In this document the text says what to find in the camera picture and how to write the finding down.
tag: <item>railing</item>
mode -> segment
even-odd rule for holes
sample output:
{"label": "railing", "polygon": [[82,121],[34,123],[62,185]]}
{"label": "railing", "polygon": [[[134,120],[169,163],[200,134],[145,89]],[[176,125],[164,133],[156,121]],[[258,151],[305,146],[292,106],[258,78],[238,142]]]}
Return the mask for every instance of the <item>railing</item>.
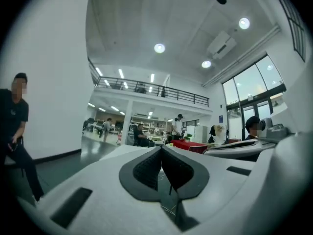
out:
{"label": "railing", "polygon": [[115,90],[123,90],[128,92],[141,93],[146,95],[160,96],[168,99],[178,101],[185,101],[193,104],[200,104],[209,107],[209,98],[201,95],[192,94],[189,92],[177,90],[162,85],[145,83],[141,81],[114,78],[114,77],[101,77],[95,83],[98,88],[110,88]]}

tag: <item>red tablecloth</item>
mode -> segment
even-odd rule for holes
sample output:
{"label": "red tablecloth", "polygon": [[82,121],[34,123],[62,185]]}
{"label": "red tablecloth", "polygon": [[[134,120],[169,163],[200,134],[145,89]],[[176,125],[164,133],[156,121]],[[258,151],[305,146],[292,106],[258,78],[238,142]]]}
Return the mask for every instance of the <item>red tablecloth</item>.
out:
{"label": "red tablecloth", "polygon": [[187,151],[193,151],[198,153],[203,153],[203,151],[207,148],[206,144],[196,143],[196,142],[185,142],[180,140],[172,140],[171,142],[175,147],[184,149]]}

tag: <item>baseboard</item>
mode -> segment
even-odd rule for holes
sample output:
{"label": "baseboard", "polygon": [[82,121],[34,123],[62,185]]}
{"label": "baseboard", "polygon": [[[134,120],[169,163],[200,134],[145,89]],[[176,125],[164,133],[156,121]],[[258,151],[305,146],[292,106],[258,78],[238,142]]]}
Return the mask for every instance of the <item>baseboard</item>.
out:
{"label": "baseboard", "polygon": [[[78,150],[74,150],[74,151],[70,151],[70,152],[66,152],[66,153],[62,153],[62,154],[58,154],[58,155],[54,155],[54,156],[50,156],[50,157],[45,157],[45,158],[40,158],[40,159],[33,159],[34,163],[36,165],[38,164],[42,164],[45,162],[50,162],[50,161],[54,161],[54,160],[58,160],[64,157],[68,157],[71,155],[75,155],[78,153],[81,153],[82,149],[78,149]],[[16,163],[14,162],[14,164],[7,164],[5,165],[5,167],[9,167],[9,168],[19,168]]]}

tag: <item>ceiling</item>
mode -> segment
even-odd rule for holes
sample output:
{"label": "ceiling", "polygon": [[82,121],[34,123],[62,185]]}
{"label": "ceiling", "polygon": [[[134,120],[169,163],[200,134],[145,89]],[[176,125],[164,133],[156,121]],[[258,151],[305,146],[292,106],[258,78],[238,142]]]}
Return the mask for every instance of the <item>ceiling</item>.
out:
{"label": "ceiling", "polygon": [[[250,20],[242,30],[238,21]],[[247,51],[272,29],[256,0],[89,0],[86,21],[88,56],[95,66],[136,67],[152,72],[178,74],[206,82],[236,57]],[[237,45],[212,67],[201,63],[210,58],[207,48],[221,31]],[[154,51],[165,45],[162,54]],[[137,79],[141,72],[136,72]]]}
{"label": "ceiling", "polygon": [[[117,99],[117,98],[110,98],[110,97],[103,97],[98,96],[97,94],[93,94],[90,103],[95,105],[98,109],[99,107],[106,110],[107,113],[118,114],[120,115],[120,111],[126,113],[127,109],[127,100]],[[119,112],[115,111],[111,108],[111,106],[116,107]],[[176,118],[178,114],[182,114],[185,119],[199,119],[203,116],[208,116],[206,114],[200,114],[197,112],[180,110],[176,108],[158,106],[154,104],[148,103],[141,103],[141,102],[134,102],[132,115],[134,114],[144,114],[148,115],[149,112],[153,112],[153,117],[157,117],[159,120],[165,119],[173,119]]]}
{"label": "ceiling", "polygon": [[105,77],[120,77],[118,72],[119,69],[123,71],[123,75],[125,79],[130,80],[139,80],[146,83],[150,83],[151,74],[155,75],[154,83],[157,85],[163,85],[165,78],[167,77],[167,73],[155,70],[148,70],[137,67],[129,67],[129,66],[115,66],[115,65],[97,65],[102,74]]}

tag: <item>gray floor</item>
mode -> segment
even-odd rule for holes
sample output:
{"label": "gray floor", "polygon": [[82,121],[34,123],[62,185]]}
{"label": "gray floor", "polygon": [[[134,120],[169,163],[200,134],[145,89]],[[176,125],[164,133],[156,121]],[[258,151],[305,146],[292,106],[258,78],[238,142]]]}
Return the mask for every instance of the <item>gray floor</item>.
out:
{"label": "gray floor", "polygon": [[[36,165],[38,178],[44,193],[49,192],[67,178],[89,164],[100,160],[115,149],[116,146],[112,144],[83,137],[81,154]],[[22,177],[21,169],[8,169],[7,178],[11,184],[12,191],[17,196],[34,204],[27,178],[25,175]],[[178,198],[174,190],[172,190],[171,195],[169,195],[170,186],[170,182],[165,176],[165,173],[161,171],[158,177],[158,192],[161,196],[161,205],[170,219],[174,220],[175,216],[171,212],[175,213]]]}

